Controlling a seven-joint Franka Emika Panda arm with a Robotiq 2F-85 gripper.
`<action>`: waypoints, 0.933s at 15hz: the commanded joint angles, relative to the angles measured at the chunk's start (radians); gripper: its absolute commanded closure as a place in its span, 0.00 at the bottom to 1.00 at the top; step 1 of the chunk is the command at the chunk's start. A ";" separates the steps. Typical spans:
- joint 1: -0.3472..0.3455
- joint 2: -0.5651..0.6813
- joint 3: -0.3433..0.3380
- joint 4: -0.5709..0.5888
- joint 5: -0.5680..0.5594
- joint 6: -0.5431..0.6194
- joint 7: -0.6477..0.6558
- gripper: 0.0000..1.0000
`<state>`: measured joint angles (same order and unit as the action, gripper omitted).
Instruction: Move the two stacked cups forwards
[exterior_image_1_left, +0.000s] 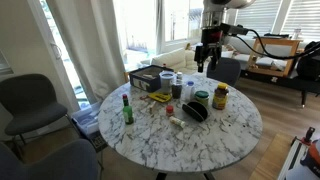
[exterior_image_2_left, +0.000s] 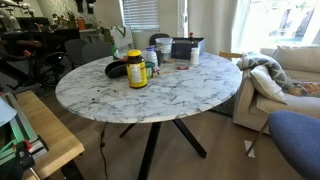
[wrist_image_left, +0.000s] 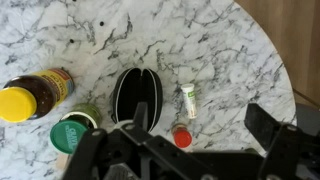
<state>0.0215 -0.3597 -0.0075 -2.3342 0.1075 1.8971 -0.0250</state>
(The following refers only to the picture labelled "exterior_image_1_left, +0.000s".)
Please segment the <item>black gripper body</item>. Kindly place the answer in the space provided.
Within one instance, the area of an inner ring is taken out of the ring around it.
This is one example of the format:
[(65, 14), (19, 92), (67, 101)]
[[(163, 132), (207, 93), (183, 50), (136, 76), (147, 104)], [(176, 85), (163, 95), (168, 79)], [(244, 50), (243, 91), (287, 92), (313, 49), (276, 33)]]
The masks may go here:
[(194, 60), (203, 64), (208, 57), (215, 57), (219, 60), (222, 49), (221, 39), (222, 31), (219, 28), (203, 29), (201, 45), (196, 47)]

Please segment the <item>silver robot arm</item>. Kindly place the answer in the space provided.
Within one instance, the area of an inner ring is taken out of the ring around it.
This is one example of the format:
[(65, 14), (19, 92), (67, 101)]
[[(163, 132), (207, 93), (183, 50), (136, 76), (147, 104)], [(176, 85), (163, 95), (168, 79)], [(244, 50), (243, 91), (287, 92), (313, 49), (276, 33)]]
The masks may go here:
[(211, 69), (214, 70), (221, 58), (222, 42), (225, 35), (246, 35), (248, 29), (229, 25), (223, 22), (227, 9), (244, 9), (255, 0), (203, 0), (201, 15), (201, 45), (196, 47), (194, 61), (198, 71), (203, 72), (204, 62), (211, 58)]

